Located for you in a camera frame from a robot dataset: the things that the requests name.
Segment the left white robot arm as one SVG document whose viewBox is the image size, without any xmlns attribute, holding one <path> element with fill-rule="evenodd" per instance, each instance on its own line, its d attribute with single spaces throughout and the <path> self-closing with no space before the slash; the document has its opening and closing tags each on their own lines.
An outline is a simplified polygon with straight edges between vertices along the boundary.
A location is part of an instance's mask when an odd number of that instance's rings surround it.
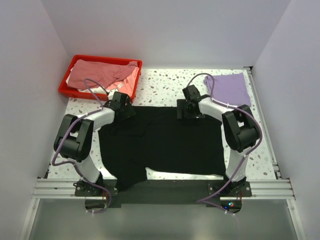
<svg viewBox="0 0 320 240">
<path fill-rule="evenodd" d="M 97 110 L 82 115 L 66 114 L 60 124 L 53 149 L 51 165 L 71 164 L 80 180 L 74 186 L 77 192 L 88 196 L 112 197 L 104 186 L 103 176 L 90 156 L 95 130 L 118 123 L 135 115 L 130 97 L 114 92 L 111 99 L 101 103 Z"/>
</svg>

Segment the black t shirt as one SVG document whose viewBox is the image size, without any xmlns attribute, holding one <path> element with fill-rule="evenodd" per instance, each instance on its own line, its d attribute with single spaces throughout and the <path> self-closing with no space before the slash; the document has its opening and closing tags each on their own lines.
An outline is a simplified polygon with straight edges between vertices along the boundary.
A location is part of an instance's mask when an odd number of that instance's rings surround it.
<svg viewBox="0 0 320 240">
<path fill-rule="evenodd" d="M 136 106 L 135 115 L 98 131 L 104 167 L 124 191 L 158 172 L 218 175 L 226 166 L 221 122 L 211 116 L 177 118 L 174 107 Z"/>
</svg>

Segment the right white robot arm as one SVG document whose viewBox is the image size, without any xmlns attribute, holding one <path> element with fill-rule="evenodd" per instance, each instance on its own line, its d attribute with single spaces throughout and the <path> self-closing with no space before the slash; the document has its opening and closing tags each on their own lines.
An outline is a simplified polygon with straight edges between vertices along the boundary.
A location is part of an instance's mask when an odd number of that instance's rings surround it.
<svg viewBox="0 0 320 240">
<path fill-rule="evenodd" d="M 225 182 L 213 194 L 202 198 L 205 202 L 219 194 L 233 197 L 246 184 L 246 165 L 251 152 L 262 142 L 263 134 L 248 105 L 235 106 L 201 95 L 194 85 L 182 89 L 184 99 L 177 100 L 178 119 L 199 119 L 210 116 L 222 122 L 224 137 L 230 148 Z"/>
</svg>

